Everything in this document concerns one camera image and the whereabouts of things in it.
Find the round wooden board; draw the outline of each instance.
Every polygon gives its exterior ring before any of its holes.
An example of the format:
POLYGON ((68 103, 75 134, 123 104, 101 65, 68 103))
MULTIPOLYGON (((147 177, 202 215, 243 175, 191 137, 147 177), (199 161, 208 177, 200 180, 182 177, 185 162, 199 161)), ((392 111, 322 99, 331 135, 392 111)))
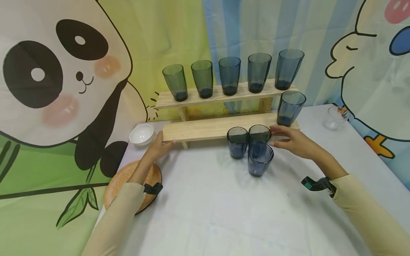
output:
MULTIPOLYGON (((104 195, 104 205, 105 209, 108 209, 109 205, 112 203, 114 198, 117 196, 118 192, 120 191, 122 185, 127 182, 127 180, 131 177, 131 175, 134 173, 135 168, 138 165, 139 160, 135 162, 131 162, 127 164, 126 166, 122 167, 121 170, 119 170, 110 183, 107 186, 107 189, 105 190, 105 195, 104 195)), ((158 168, 156 164, 153 164, 151 166, 150 171, 148 172, 147 178, 144 181, 145 183, 150 184, 151 186, 154 186, 157 182, 162 183, 162 174, 161 170, 158 168)), ((145 195, 144 202, 142 203, 141 207, 138 209, 137 213, 140 213, 142 210, 144 210, 147 206, 149 206, 154 199, 156 198, 156 195, 145 195)))

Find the table surface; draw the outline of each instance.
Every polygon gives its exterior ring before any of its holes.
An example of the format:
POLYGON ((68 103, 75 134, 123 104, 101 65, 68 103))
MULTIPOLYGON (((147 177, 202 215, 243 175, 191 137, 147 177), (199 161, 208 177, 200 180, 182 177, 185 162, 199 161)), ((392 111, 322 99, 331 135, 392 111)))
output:
MULTIPOLYGON (((410 234, 410 192, 349 123, 338 131, 322 126, 328 107, 304 107, 301 131, 354 173, 410 234)), ((169 122, 150 124, 158 132, 169 122)), ((120 168, 145 150, 129 144, 120 168)), ((177 145, 157 162, 164 188, 134 218, 122 255, 370 255, 327 193, 301 185, 305 176, 323 177, 320 169, 285 150, 274 152, 270 169, 256 178, 247 159, 230 157, 226 140, 191 142, 187 151, 177 145)))

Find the person's left hand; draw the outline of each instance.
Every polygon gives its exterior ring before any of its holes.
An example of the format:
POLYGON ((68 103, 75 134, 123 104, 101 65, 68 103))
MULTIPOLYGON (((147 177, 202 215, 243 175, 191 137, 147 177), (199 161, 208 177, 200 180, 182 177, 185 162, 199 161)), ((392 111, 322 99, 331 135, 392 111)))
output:
POLYGON ((169 150, 175 145, 176 140, 170 141, 167 144, 163 145, 163 135, 160 131, 156 139, 150 144, 144 156, 150 158, 152 161, 156 161, 163 157, 169 150))

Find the sleeve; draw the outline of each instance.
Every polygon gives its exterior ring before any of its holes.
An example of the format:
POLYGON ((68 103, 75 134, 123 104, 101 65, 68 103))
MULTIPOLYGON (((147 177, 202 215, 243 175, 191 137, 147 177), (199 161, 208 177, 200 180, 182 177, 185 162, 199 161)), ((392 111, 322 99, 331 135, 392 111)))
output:
POLYGON ((144 186, 137 183, 125 183, 95 227, 82 255, 118 255, 127 228, 144 198, 144 186))
POLYGON ((334 202, 342 208, 375 256, 405 256, 410 237, 352 174, 335 179, 334 202))

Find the drinking glass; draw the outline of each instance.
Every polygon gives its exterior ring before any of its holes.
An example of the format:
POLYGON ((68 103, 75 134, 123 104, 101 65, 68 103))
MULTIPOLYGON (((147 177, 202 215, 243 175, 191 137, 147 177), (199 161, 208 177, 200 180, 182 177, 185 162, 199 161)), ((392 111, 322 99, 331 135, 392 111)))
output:
POLYGON ((287 90, 292 85, 305 53, 297 49, 286 49, 279 53, 276 65, 275 88, 287 90))
POLYGON ((331 106, 323 121, 323 126, 331 131, 336 131, 349 118, 349 111, 339 106, 331 106))
POLYGON ((272 56, 266 53, 254 53, 248 57, 248 89, 251 93, 263 90, 271 61, 272 56))
POLYGON ((257 142, 268 143, 272 137, 271 130, 264 125, 254 125, 249 128, 249 148, 257 142))
POLYGON ((229 129, 226 138, 231 156, 236 159, 242 158, 248 146, 248 131, 242 127, 234 127, 229 129))
POLYGON ((287 91, 280 96, 278 117, 276 122, 278 125, 291 126, 296 117, 298 117, 306 96, 298 91, 287 91))
POLYGON ((211 97, 214 84, 212 62, 196 61, 191 65, 191 70, 199 96, 203 99, 211 97))
POLYGON ((166 66, 162 70, 166 84, 176 101, 188 98, 187 84, 185 82, 184 67, 180 64, 166 66))
POLYGON ((222 91, 226 96, 232 96, 238 91, 239 71, 241 59, 237 57, 225 57, 219 61, 219 73, 221 75, 222 91))
POLYGON ((260 177, 268 169, 273 159, 272 148, 265 143, 254 143, 249 149, 248 171, 251 175, 260 177))

